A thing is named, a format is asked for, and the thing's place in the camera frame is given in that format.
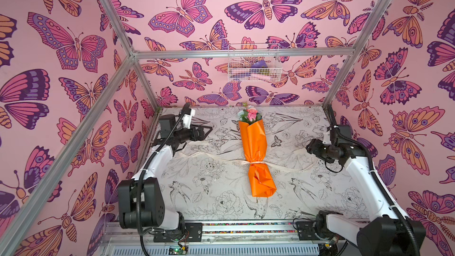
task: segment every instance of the bird drawing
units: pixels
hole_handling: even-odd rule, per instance
[[[313,185],[311,185],[311,184],[309,184],[309,183],[307,183],[307,182],[305,182],[303,180],[297,179],[297,178],[291,178],[291,181],[289,182],[289,184],[294,185],[294,193],[297,195],[299,200],[302,201],[303,203],[305,203],[305,202],[304,202],[304,199],[302,197],[302,190],[305,193],[307,193],[314,200],[314,197],[316,195],[313,194],[310,190],[304,188],[304,184],[310,185],[312,187],[313,187]]]
[[[265,201],[265,206],[256,198],[256,202],[250,200],[243,192],[243,197],[245,198],[245,202],[250,210],[254,210],[254,219],[263,219],[265,217],[265,213],[267,212],[268,206],[268,198]]]
[[[190,189],[190,187],[186,186],[183,183],[177,182],[177,181],[174,181],[174,182],[172,182],[172,184],[169,184],[169,188],[172,188],[172,191],[170,193],[171,202],[174,205],[175,209],[177,209],[177,207],[175,206],[175,199],[177,197],[177,194],[180,194],[180,196],[182,196],[185,203],[187,203],[187,199],[188,199],[188,201],[190,200],[190,197],[188,197],[188,195],[185,194],[185,192],[182,190],[182,186]]]

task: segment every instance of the white wire basket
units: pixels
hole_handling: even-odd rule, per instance
[[[252,44],[230,44],[228,50],[227,79],[229,82],[277,82],[282,65],[278,48],[250,48]]]

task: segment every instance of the flower bouquet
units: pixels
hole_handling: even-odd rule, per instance
[[[262,115],[253,106],[247,106],[245,103],[243,105],[246,110],[241,110],[237,115],[245,158],[252,163],[248,171],[251,193],[253,197],[270,197],[277,190],[275,183],[268,166],[264,163],[256,163],[263,161],[267,152]]]

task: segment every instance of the white floral table surface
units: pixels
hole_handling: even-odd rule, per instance
[[[244,160],[237,128],[241,108],[196,108],[192,123],[213,127],[204,142],[188,142],[182,151],[217,155],[224,160]],[[193,158],[176,155],[159,178],[167,207],[185,219],[293,219],[311,217],[320,209],[334,210],[349,218],[367,218],[363,199],[352,178],[343,170],[333,173],[304,148],[311,139],[322,138],[328,126],[321,107],[258,107],[263,114],[268,148],[264,161],[287,168],[270,168],[277,191],[270,198],[255,198],[247,177],[249,165],[218,161],[207,155]],[[167,108],[163,114],[178,114]],[[338,171],[338,164],[329,165]]]

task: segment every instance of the orange wrapping paper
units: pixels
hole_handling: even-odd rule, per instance
[[[243,150],[248,162],[263,161],[267,152],[264,123],[259,120],[251,125],[239,121]],[[277,190],[268,166],[263,163],[250,165],[248,171],[253,197],[271,197]]]

